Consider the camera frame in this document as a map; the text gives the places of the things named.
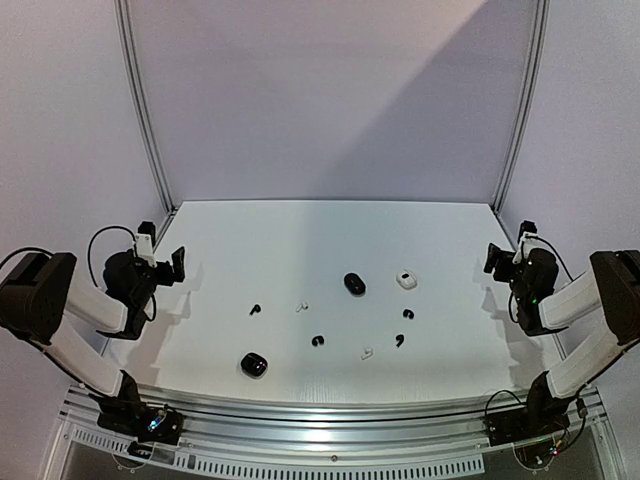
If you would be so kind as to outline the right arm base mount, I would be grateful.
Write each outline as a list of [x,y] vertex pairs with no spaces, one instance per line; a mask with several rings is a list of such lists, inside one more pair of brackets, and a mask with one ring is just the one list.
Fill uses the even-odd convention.
[[567,414],[532,420],[526,407],[489,413],[484,418],[485,431],[491,446],[535,439],[564,431],[570,425]]

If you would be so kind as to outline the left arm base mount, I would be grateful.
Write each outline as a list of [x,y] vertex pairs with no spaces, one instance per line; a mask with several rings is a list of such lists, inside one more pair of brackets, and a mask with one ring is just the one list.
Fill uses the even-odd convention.
[[169,405],[102,399],[98,402],[99,427],[134,437],[138,443],[176,446],[184,426],[184,416]]

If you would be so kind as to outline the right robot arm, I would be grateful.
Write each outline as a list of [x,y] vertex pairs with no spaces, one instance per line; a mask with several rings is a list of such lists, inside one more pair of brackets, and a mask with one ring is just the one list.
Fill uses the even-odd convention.
[[505,283],[516,303],[516,323],[529,337],[556,334],[599,315],[589,335],[557,365],[532,382],[517,427],[537,436],[581,390],[639,343],[639,252],[596,251],[590,266],[555,288],[559,258],[549,247],[511,252],[491,243],[484,272]]

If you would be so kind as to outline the white earbud charging case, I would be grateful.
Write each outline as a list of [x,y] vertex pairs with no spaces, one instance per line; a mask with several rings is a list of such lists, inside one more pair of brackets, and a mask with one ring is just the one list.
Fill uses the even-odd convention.
[[412,290],[417,287],[417,277],[408,270],[402,270],[396,274],[396,282],[403,290]]

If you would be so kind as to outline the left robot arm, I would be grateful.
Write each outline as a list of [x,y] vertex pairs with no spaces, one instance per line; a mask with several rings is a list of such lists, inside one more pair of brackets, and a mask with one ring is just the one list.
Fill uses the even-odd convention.
[[148,426],[136,381],[103,358],[67,319],[72,314],[108,338],[137,340],[157,313],[155,292],[185,279],[184,248],[167,262],[149,263],[132,251],[105,264],[106,291],[76,276],[77,258],[22,247],[7,255],[19,261],[1,282],[1,326],[39,349],[70,378],[85,385],[102,409],[128,434]]

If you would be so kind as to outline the white earbud front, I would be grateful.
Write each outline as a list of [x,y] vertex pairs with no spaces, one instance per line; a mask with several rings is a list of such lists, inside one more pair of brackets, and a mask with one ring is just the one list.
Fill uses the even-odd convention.
[[374,350],[372,348],[365,348],[360,356],[361,360],[367,360],[371,358],[374,354]]

